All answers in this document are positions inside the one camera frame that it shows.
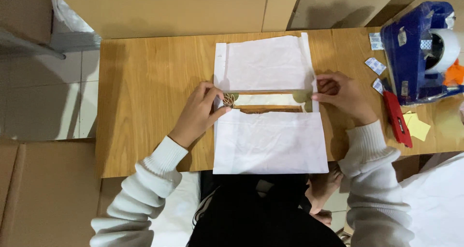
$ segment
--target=metal rod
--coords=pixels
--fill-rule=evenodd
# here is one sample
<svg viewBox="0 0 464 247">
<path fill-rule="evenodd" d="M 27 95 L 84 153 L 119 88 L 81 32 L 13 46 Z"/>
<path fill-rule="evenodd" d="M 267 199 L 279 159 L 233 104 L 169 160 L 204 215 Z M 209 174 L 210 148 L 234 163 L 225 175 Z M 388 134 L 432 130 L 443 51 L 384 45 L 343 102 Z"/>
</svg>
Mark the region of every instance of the metal rod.
<svg viewBox="0 0 464 247">
<path fill-rule="evenodd" d="M 11 34 L 10 32 L 8 32 L 6 30 L 3 30 L 3 29 L 0 29 L 0 39 L 3 39 L 3 40 L 6 40 L 6 41 L 15 43 L 17 45 L 20 45 L 22 47 L 31 49 L 31 50 L 33 50 L 35 52 L 38 52 L 39 54 L 48 54 L 48 55 L 54 56 L 54 57 L 56 57 L 58 59 L 61 59 L 61 60 L 66 58 L 65 54 L 59 53 L 59 52 L 57 52 L 57 51 L 55 51 L 55 50 L 53 50 L 51 48 L 43 47 L 43 46 L 40 46 L 38 44 L 34 44 L 34 43 L 31 43 L 31 42 L 29 42 L 27 40 L 16 37 L 15 35 Z"/>
</svg>

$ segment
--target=yellow sticky note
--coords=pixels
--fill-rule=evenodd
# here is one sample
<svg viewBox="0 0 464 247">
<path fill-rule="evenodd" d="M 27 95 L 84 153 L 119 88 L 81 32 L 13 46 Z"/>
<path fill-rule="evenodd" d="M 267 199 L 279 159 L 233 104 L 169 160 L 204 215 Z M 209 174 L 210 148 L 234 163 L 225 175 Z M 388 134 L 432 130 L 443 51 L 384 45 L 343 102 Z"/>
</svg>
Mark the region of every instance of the yellow sticky note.
<svg viewBox="0 0 464 247">
<path fill-rule="evenodd" d="M 409 134 L 425 142 L 430 125 L 422 122 L 418 118 L 411 118 L 407 125 Z"/>
<path fill-rule="evenodd" d="M 409 121 L 412 118 L 419 120 L 419 118 L 417 117 L 417 113 L 405 113 L 403 114 L 403 118 L 405 119 L 405 123 L 406 123 L 406 126 L 408 126 L 408 128 L 409 128 Z"/>
</svg>

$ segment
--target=person's right hand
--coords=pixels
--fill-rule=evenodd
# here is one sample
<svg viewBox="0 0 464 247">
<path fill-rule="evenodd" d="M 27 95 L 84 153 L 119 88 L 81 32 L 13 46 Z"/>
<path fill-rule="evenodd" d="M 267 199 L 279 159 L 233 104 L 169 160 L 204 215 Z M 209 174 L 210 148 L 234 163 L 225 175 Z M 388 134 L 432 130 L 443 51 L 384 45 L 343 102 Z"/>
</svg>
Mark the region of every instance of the person's right hand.
<svg viewBox="0 0 464 247">
<path fill-rule="evenodd" d="M 355 79 L 347 77 L 342 72 L 317 75 L 319 92 L 312 99 L 329 103 L 349 114 L 356 126 L 363 126 L 378 120 L 372 107 L 364 99 Z"/>
</svg>

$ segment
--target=person's left hand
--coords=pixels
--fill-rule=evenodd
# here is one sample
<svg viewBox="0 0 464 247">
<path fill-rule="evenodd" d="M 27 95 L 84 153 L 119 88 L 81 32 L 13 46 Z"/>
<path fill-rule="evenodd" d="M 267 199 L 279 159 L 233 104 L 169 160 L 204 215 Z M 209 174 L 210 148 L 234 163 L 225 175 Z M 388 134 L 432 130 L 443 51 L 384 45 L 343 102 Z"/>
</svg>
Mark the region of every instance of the person's left hand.
<svg viewBox="0 0 464 247">
<path fill-rule="evenodd" d="M 214 87 L 212 83 L 201 82 L 187 99 L 187 104 L 168 136 L 178 145 L 189 147 L 218 118 L 231 110 L 230 107 L 221 107 L 210 114 L 216 96 L 224 99 L 222 90 Z"/>
</svg>

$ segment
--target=hand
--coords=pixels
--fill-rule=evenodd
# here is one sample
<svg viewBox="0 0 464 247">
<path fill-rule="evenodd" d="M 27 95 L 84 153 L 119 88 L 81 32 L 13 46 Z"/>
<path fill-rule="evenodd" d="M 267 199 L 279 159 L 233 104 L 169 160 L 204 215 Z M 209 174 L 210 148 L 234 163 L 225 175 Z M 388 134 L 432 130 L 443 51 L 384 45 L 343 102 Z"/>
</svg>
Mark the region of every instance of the hand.
<svg viewBox="0 0 464 247">
<path fill-rule="evenodd" d="M 187 104 L 168 136 L 178 145 L 189 147 L 219 117 L 231 110 L 230 107 L 221 107 L 213 114 L 209 114 L 216 96 L 224 99 L 222 91 L 215 88 L 212 83 L 201 82 L 187 99 Z"/>
<path fill-rule="evenodd" d="M 356 126 L 363 126 L 378 120 L 372 107 L 360 92 L 358 82 L 342 72 L 317 75 L 319 92 L 312 99 L 329 103 L 349 114 Z"/>
</svg>

